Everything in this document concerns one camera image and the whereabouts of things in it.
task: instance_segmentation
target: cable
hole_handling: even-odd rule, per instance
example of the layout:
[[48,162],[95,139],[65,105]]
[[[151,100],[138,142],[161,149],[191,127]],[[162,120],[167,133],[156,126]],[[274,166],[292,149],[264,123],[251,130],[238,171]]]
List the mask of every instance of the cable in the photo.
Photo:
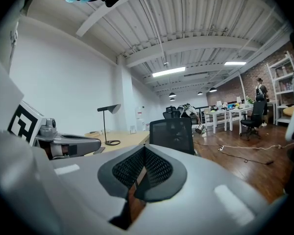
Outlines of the cable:
[[229,146],[229,145],[206,145],[206,144],[201,144],[201,143],[198,143],[198,142],[194,142],[194,143],[197,143],[197,144],[202,145],[202,146],[219,147],[218,151],[220,151],[224,155],[227,155],[227,156],[230,156],[230,157],[234,157],[234,158],[244,159],[244,163],[248,163],[249,161],[251,161],[251,162],[262,164],[262,165],[270,165],[270,164],[274,163],[274,161],[273,160],[269,160],[269,161],[263,163],[263,162],[259,162],[259,161],[256,161],[256,160],[246,159],[246,158],[240,157],[240,156],[230,155],[230,154],[227,154],[227,153],[223,152],[222,150],[223,150],[224,147],[241,148],[241,149],[263,149],[263,150],[269,150],[269,149],[271,149],[273,147],[278,147],[278,149],[282,149],[282,148],[285,148],[287,146],[290,146],[290,145],[294,144],[294,143],[289,143],[289,144],[287,144],[285,146],[272,145],[269,148],[262,148],[262,147],[239,147],[239,146]]
[[259,161],[256,161],[256,160],[250,160],[250,159],[246,159],[246,158],[243,158],[243,157],[230,155],[230,154],[227,154],[227,153],[221,151],[220,149],[219,149],[219,151],[220,151],[222,154],[227,155],[227,156],[230,156],[230,157],[239,158],[239,159],[244,159],[244,163],[247,163],[248,161],[251,161],[251,162],[259,163],[259,164],[262,164],[262,165],[270,165],[270,164],[272,164],[272,163],[274,162],[273,160],[269,160],[268,162],[263,163],[263,162],[259,162]]

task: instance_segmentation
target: black mesh pad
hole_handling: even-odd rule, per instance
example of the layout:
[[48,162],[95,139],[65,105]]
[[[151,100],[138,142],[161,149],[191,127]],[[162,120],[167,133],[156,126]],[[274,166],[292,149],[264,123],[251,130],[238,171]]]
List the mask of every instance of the black mesh pad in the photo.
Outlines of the black mesh pad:
[[145,156],[145,166],[151,187],[155,187],[158,184],[161,184],[172,175],[173,168],[168,161],[162,159],[148,149],[145,151]]
[[109,195],[126,199],[144,166],[148,187],[138,186],[135,197],[146,202],[173,197],[187,178],[181,162],[150,145],[140,145],[103,164],[98,171],[98,180]]
[[144,150],[141,149],[129,156],[112,168],[113,175],[128,189],[132,187],[135,180],[144,167]]

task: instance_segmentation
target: mesh chair back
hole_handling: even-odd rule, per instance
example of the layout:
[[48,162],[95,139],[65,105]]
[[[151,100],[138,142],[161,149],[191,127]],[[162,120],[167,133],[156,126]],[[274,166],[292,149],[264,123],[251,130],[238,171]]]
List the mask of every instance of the mesh chair back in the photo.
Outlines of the mesh chair back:
[[172,111],[176,111],[176,107],[170,106],[166,108],[166,112],[172,112]]
[[165,119],[179,118],[181,116],[181,113],[180,111],[171,111],[171,112],[163,112],[162,115]]
[[189,118],[153,121],[149,143],[194,155],[192,122]]
[[262,123],[262,115],[264,113],[264,108],[266,101],[254,102],[253,112],[251,114],[251,120],[255,123],[254,127],[259,127]]

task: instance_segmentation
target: wooden desk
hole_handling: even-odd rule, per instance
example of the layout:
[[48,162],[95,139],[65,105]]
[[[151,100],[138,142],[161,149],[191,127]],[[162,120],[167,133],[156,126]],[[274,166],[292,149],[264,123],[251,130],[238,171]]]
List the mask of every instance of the wooden desk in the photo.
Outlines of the wooden desk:
[[131,146],[131,145],[139,145],[139,144],[145,143],[149,139],[149,131],[138,131],[135,134],[130,134],[129,131],[113,131],[113,132],[107,133],[107,140],[121,141],[120,144],[113,145],[113,146],[104,144],[105,142],[104,134],[96,137],[96,135],[94,134],[86,133],[85,136],[88,138],[100,139],[102,142],[101,146],[105,147],[103,152],[108,152],[108,151],[118,150],[118,149]]

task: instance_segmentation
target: desk lamp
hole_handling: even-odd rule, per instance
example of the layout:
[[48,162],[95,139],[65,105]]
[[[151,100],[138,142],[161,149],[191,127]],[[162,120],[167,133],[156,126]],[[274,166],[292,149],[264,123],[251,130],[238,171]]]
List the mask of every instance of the desk lamp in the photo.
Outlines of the desk lamp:
[[117,145],[117,144],[121,143],[120,140],[110,140],[110,141],[107,141],[106,125],[105,125],[105,121],[104,121],[104,112],[105,111],[109,111],[112,114],[114,114],[114,113],[116,113],[119,110],[120,107],[121,107],[121,104],[115,104],[115,105],[101,107],[101,108],[98,108],[97,109],[98,112],[103,112],[103,128],[104,128],[104,138],[105,138],[105,142],[104,143],[106,145]]
[[217,106],[217,108],[218,108],[219,110],[221,110],[222,102],[221,102],[221,101],[217,101],[216,106]]
[[236,97],[236,102],[240,105],[240,106],[239,106],[239,108],[240,108],[240,107],[241,107],[241,102],[242,102],[240,96],[237,96],[237,97]]

